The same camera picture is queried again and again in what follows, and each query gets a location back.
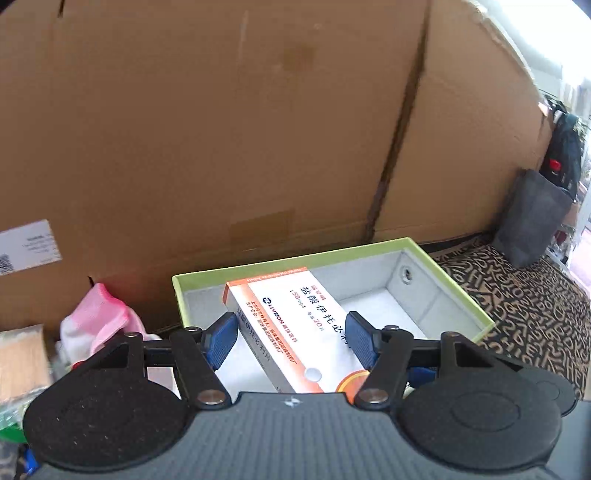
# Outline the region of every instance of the black backpack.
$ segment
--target black backpack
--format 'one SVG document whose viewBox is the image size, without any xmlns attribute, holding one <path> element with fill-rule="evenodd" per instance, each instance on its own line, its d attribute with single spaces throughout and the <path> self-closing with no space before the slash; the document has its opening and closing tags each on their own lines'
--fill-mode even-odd
<svg viewBox="0 0 591 480">
<path fill-rule="evenodd" d="M 540 167 L 540 173 L 554 185 L 567 190 L 573 201 L 581 178 L 582 145 L 574 128 L 578 120 L 579 117 L 571 113 L 560 115 Z"/>
</svg>

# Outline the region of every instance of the blue gripper pad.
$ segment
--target blue gripper pad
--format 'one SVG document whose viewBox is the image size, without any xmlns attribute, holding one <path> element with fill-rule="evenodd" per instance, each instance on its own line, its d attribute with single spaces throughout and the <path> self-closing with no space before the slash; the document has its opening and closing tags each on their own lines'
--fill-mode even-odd
<svg viewBox="0 0 591 480">
<path fill-rule="evenodd" d="M 374 351 L 372 334 L 375 328 L 358 312 L 349 312 L 345 319 L 345 336 L 357 359 L 366 370 L 371 369 L 378 360 Z"/>
<path fill-rule="evenodd" d="M 408 370 L 408 384 L 413 388 L 422 387 L 437 378 L 437 372 L 430 368 L 412 367 Z"/>
<path fill-rule="evenodd" d="M 205 358 L 217 370 L 238 338 L 238 317 L 234 312 L 226 312 L 204 334 L 208 337 L 204 346 Z"/>
</svg>

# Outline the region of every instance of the metal pivot screw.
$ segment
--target metal pivot screw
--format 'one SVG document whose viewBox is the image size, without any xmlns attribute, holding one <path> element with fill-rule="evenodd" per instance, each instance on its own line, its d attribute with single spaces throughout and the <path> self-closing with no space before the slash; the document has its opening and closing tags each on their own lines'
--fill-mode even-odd
<svg viewBox="0 0 591 480">
<path fill-rule="evenodd" d="M 226 400 L 226 394 L 221 390 L 203 390 L 197 395 L 197 400 L 204 405 L 219 405 Z"/>
<path fill-rule="evenodd" d="M 372 405 L 384 403 L 388 400 L 388 394 L 380 388 L 366 388 L 357 395 L 365 403 L 371 403 Z"/>
</svg>

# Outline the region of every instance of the brown cardboard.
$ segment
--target brown cardboard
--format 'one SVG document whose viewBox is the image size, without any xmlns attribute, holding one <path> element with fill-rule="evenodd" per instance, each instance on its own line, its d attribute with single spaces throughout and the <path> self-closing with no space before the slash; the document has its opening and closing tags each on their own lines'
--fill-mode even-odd
<svg viewBox="0 0 591 480">
<path fill-rule="evenodd" d="M 438 0 L 375 240 L 442 241 L 492 227 L 551 136 L 527 68 L 471 2 Z"/>
<path fill-rule="evenodd" d="M 362 239 L 426 0 L 62 6 L 0 15 L 0 231 L 48 219 L 63 257 L 0 277 L 1 328 L 57 327 L 88 277 L 157 327 L 172 274 Z"/>
<path fill-rule="evenodd" d="M 562 224 L 572 227 L 572 228 L 577 228 L 577 218 L 579 217 L 579 208 L 580 208 L 580 206 L 578 203 L 576 203 L 576 202 L 573 203 L 570 206 L 568 213 L 564 217 L 564 220 L 562 220 Z"/>
</svg>

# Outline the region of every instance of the plastic bag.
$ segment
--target plastic bag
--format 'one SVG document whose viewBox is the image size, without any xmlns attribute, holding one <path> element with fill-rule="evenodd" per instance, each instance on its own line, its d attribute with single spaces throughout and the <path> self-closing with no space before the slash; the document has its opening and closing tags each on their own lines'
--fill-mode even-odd
<svg viewBox="0 0 591 480">
<path fill-rule="evenodd" d="M 43 327 L 0 333 L 0 429 L 21 424 L 29 404 L 51 385 Z"/>
</svg>

